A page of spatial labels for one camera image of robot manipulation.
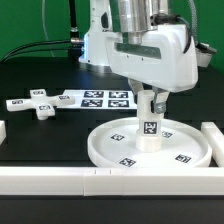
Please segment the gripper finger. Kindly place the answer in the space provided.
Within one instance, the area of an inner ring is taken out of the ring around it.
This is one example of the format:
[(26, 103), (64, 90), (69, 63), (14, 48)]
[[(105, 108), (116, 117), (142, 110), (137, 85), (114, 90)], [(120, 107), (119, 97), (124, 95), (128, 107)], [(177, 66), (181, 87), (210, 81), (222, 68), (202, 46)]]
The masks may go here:
[(138, 93), (144, 90), (143, 84), (140, 81), (129, 78), (128, 84), (130, 89), (132, 90), (134, 102), (137, 102)]
[(154, 98), (153, 98), (153, 107), (154, 112), (157, 114), (162, 114), (166, 112), (166, 101), (169, 96), (169, 92), (163, 89), (154, 87)]

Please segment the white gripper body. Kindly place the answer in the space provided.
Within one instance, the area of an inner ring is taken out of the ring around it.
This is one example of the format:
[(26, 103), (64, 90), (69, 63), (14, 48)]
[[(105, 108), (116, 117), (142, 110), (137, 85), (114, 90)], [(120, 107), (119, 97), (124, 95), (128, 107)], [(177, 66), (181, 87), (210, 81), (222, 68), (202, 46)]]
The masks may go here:
[(120, 33), (106, 38), (113, 73), (169, 92), (192, 89), (198, 81), (194, 42), (186, 53), (186, 26), (160, 25), (142, 36), (141, 45), (126, 44)]

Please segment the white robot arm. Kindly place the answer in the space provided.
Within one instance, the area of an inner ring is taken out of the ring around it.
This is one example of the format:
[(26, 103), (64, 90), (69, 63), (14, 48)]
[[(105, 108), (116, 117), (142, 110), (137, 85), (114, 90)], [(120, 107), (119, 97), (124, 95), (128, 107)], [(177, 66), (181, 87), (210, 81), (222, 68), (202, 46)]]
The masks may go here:
[(169, 12), (169, 0), (90, 0), (90, 28), (79, 62), (128, 78), (134, 93), (151, 85), (157, 114), (166, 110), (171, 92), (189, 90), (198, 81), (190, 27)]

